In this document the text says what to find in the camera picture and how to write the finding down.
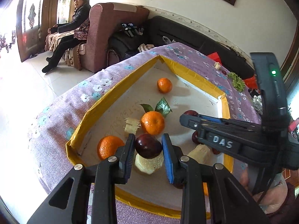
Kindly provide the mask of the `dark red plum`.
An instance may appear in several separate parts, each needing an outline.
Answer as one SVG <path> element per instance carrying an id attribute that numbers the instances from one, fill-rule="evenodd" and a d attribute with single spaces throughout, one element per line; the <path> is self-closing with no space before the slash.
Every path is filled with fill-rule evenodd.
<path id="1" fill-rule="evenodd" d="M 135 150 L 145 159 L 153 159 L 158 157 L 163 148 L 162 144 L 149 133 L 138 136 L 135 140 Z"/>

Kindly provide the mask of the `cube pale fruit chunk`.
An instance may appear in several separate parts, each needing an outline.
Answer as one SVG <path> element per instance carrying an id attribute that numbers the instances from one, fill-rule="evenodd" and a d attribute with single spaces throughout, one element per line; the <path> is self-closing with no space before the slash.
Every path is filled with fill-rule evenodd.
<path id="1" fill-rule="evenodd" d="M 206 145 L 198 145 L 189 154 L 188 157 L 194 159 L 199 164 L 206 164 L 211 155 L 211 150 Z"/>

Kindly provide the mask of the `red orange plastic bag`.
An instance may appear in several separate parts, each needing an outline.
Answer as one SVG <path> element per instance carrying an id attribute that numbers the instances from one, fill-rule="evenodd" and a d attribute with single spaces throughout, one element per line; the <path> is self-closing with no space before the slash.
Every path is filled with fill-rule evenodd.
<path id="1" fill-rule="evenodd" d="M 243 81 L 248 88 L 258 90 L 258 84 L 256 82 L 255 76 L 244 79 Z"/>

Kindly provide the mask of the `near left tangerine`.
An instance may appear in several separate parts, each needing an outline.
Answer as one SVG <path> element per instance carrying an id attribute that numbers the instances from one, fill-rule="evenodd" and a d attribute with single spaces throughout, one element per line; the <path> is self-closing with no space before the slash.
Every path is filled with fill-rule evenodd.
<path id="1" fill-rule="evenodd" d="M 105 136 L 97 145 L 97 155 L 102 161 L 110 156 L 113 156 L 119 147 L 124 146 L 125 143 L 117 136 Z"/>

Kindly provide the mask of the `green lettuce leaf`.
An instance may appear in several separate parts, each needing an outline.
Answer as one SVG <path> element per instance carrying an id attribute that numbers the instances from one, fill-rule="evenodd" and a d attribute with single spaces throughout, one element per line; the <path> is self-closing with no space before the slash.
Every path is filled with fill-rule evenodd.
<path id="1" fill-rule="evenodd" d="M 242 92 L 245 89 L 245 82 L 234 72 L 228 74 L 228 78 L 232 80 L 233 87 L 238 91 Z"/>

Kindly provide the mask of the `dark plum in tray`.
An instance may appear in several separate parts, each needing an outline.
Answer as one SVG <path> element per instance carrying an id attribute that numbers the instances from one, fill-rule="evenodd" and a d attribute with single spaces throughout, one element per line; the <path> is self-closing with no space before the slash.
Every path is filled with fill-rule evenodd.
<path id="1" fill-rule="evenodd" d="M 195 144 L 197 144 L 197 145 L 200 145 L 200 144 L 201 144 L 201 143 L 198 141 L 198 132 L 197 132 L 197 131 L 193 132 L 193 134 L 192 134 L 192 141 L 193 141 Z"/>

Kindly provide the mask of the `round peeled pale fruit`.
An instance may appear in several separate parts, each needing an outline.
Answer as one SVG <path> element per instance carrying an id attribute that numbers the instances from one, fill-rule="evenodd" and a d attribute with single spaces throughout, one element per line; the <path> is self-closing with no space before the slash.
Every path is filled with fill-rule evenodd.
<path id="1" fill-rule="evenodd" d="M 153 174 L 155 171 L 159 170 L 163 166 L 164 156 L 160 153 L 159 156 L 153 159 L 146 159 L 136 154 L 135 166 L 140 171 L 147 175 Z"/>

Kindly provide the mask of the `dark plum far right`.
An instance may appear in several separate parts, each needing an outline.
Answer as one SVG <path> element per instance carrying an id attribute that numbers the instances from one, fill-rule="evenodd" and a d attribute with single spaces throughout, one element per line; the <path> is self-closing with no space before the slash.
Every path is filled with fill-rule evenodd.
<path id="1" fill-rule="evenodd" d="M 199 115 L 198 112 L 195 110 L 187 110 L 186 112 L 184 112 L 184 114 L 190 115 L 190 116 L 196 116 L 196 117 L 198 117 L 198 115 Z"/>

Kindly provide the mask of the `purple floral tablecloth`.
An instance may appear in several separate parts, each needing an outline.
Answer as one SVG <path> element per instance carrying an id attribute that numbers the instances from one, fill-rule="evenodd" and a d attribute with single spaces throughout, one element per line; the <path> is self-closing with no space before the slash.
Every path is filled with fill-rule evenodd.
<path id="1" fill-rule="evenodd" d="M 37 160 L 40 182 L 47 193 L 70 170 L 66 143 L 71 139 L 84 114 L 113 86 L 140 66 L 157 56 L 168 58 L 185 67 L 191 74 L 199 74 L 226 94 L 229 113 L 233 119 L 260 123 L 248 90 L 234 89 L 225 68 L 216 70 L 214 61 L 201 52 L 182 43 L 159 46 L 141 52 L 127 60 L 102 69 L 81 81 L 46 107 L 33 123 L 29 148 Z"/>

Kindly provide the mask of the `pale cut fruit chunk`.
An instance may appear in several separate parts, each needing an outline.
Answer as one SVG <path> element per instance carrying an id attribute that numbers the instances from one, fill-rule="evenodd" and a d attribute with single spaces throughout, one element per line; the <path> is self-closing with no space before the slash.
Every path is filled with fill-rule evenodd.
<path id="1" fill-rule="evenodd" d="M 221 69 L 221 64 L 219 62 L 215 62 L 214 67 L 216 70 Z"/>

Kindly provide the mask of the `small pale fruit slice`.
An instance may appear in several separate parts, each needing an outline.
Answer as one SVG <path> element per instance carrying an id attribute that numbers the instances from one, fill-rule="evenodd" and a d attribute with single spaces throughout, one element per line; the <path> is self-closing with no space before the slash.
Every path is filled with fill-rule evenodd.
<path id="1" fill-rule="evenodd" d="M 141 127 L 141 123 L 138 119 L 135 118 L 125 118 L 125 135 L 129 135 L 129 134 L 136 134 L 138 129 Z"/>

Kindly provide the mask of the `tangerine with leaves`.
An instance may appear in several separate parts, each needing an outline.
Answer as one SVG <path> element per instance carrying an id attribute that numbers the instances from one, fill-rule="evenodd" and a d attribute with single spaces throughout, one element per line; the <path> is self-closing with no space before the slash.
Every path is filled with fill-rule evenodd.
<path id="1" fill-rule="evenodd" d="M 140 121 L 142 130 L 153 136 L 160 135 L 166 126 L 165 118 L 172 112 L 166 98 L 162 97 L 155 108 L 150 104 L 140 104 L 140 106 L 144 110 Z"/>

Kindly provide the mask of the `far tangerine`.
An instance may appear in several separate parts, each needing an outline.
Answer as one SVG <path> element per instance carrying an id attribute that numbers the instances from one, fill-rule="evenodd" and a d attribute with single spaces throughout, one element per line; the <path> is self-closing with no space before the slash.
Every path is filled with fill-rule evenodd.
<path id="1" fill-rule="evenodd" d="M 173 85 L 168 78 L 160 78 L 157 81 L 157 88 L 160 93 L 167 94 L 172 91 Z"/>

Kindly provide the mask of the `yellow edged white tray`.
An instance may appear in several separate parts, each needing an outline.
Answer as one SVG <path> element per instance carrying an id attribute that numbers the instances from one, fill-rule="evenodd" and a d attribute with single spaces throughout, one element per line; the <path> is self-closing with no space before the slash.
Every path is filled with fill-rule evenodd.
<path id="1" fill-rule="evenodd" d="M 181 114 L 231 117 L 226 94 L 197 72 L 157 56 L 113 85 L 84 115 L 66 144 L 72 164 L 100 162 L 99 141 L 116 136 L 125 141 L 130 133 L 153 133 L 160 140 L 167 133 L 184 154 L 196 145 L 192 130 L 180 125 Z M 163 167 L 143 173 L 133 166 L 130 179 L 115 189 L 118 200 L 153 214 L 180 218 L 182 190 L 171 185 Z"/>

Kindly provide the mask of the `seated woman in black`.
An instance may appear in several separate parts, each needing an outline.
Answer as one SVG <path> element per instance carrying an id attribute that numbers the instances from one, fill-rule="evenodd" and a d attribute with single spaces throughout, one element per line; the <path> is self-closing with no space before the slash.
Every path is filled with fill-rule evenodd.
<path id="1" fill-rule="evenodd" d="M 66 50 L 72 49 L 77 45 L 87 42 L 90 28 L 90 0 L 75 0 L 74 5 L 75 13 L 73 14 L 73 20 L 71 22 L 56 24 L 52 28 L 48 29 L 49 34 L 61 34 L 70 31 L 73 31 L 73 34 L 64 36 L 53 52 L 53 55 L 46 58 L 48 65 L 42 69 L 43 73 L 48 73 L 57 67 Z"/>

